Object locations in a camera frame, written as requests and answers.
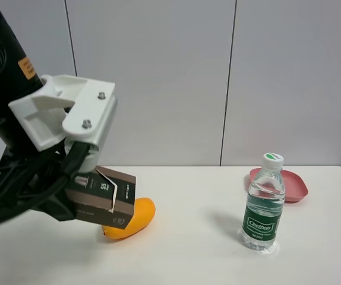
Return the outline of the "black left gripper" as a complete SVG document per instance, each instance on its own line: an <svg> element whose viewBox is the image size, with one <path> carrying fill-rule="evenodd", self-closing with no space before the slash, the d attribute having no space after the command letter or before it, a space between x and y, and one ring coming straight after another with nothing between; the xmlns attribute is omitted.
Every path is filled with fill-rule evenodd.
<svg viewBox="0 0 341 285"><path fill-rule="evenodd" d="M35 153L6 148L0 159L0 222L34 210L57 221L75 219L74 203L65 188L78 173L78 143L65 141Z"/></svg>

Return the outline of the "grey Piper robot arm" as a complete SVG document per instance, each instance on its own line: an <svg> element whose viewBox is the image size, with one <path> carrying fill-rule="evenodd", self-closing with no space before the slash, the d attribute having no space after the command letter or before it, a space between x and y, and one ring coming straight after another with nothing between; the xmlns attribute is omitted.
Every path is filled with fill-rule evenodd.
<svg viewBox="0 0 341 285"><path fill-rule="evenodd" d="M58 221L76 217L65 188L80 168L86 147L77 144L66 152L60 140L38 150L9 106L42 87L0 10L0 138L6 145L0 159L0 224L28 210Z"/></svg>

